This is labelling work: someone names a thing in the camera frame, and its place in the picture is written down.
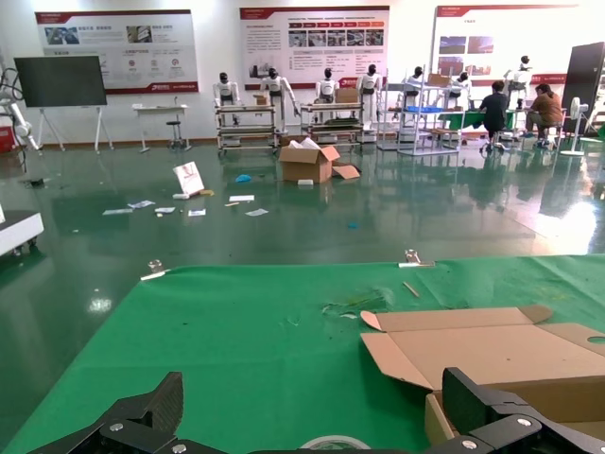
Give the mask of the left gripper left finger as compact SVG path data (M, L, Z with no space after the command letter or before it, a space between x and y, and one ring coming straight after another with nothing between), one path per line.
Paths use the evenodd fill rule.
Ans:
M148 393L116 400L92 424L34 448L43 454L211 453L213 449L177 437L183 417L182 373L166 374Z

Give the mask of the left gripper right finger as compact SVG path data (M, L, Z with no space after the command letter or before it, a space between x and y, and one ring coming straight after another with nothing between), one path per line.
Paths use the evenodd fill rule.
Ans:
M602 453L604 442L556 423L515 393L478 385L457 367L442 374L442 403L458 436L428 453Z

